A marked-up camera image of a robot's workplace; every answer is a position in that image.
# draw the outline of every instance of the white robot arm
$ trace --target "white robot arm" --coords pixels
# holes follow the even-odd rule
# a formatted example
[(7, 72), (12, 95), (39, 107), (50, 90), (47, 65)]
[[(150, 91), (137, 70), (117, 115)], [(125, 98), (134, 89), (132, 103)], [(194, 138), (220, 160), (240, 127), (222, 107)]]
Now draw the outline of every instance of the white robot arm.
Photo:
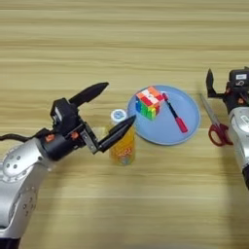
[(134, 116), (116, 125), (98, 142), (89, 125), (78, 115), (78, 107), (97, 97), (107, 85), (96, 84), (69, 100), (56, 100), (51, 110), (52, 130), (44, 128), (30, 138), (15, 134), (0, 137), (0, 140), (16, 139), (23, 142), (0, 163), (1, 249), (18, 249), (36, 207), (40, 186), (53, 169), (54, 161), (86, 145), (93, 154), (105, 152), (123, 138), (133, 125)]
[(206, 77), (208, 97), (221, 98), (230, 116), (229, 136), (235, 157), (249, 189), (249, 68), (232, 70), (224, 93), (213, 89), (213, 73)]

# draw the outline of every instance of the rubik's cube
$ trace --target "rubik's cube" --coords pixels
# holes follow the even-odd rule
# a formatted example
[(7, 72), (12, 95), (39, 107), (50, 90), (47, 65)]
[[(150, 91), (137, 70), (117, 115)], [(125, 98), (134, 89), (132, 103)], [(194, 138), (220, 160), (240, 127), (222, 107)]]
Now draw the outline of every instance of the rubik's cube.
[(136, 94), (136, 110), (149, 120), (154, 120), (160, 112), (160, 106), (164, 98), (153, 87), (144, 89)]

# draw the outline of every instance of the blue plate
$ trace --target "blue plate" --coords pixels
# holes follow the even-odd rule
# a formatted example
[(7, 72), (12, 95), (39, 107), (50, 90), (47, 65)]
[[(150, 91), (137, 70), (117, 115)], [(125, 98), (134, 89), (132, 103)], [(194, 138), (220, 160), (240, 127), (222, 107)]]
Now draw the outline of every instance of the blue plate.
[(128, 103), (127, 113), (129, 117), (136, 115), (136, 133), (160, 145), (180, 144), (193, 137), (200, 124), (200, 113), (195, 101), (183, 91), (173, 87), (154, 86), (154, 88), (167, 93), (170, 103), (178, 116), (183, 119), (188, 132), (181, 132), (166, 103), (162, 104), (159, 114), (153, 121), (145, 118), (136, 111), (134, 95)]

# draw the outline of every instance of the white lid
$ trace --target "white lid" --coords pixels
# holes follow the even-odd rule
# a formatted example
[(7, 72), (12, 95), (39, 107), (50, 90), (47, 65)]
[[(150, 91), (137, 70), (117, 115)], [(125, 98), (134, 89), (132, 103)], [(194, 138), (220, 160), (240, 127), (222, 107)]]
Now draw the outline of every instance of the white lid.
[(127, 113), (123, 109), (116, 109), (111, 113), (112, 124), (116, 125), (127, 118)]

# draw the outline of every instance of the wood grain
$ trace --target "wood grain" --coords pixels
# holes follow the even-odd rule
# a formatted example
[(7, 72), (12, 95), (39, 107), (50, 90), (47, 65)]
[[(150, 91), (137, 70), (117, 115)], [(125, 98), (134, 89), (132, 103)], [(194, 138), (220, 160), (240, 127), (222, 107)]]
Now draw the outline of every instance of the wood grain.
[[(21, 248), (249, 248), (248, 192), (232, 147), (209, 141), (198, 98), (209, 67), (223, 91), (230, 70), (248, 65), (248, 11), (245, 0), (0, 1), (0, 133), (49, 127), (54, 99), (102, 81), (111, 85), (81, 109), (95, 127), (151, 84), (184, 90), (202, 116), (185, 144), (137, 138), (132, 166), (88, 150), (61, 161)], [(227, 123), (223, 103), (210, 104)]]

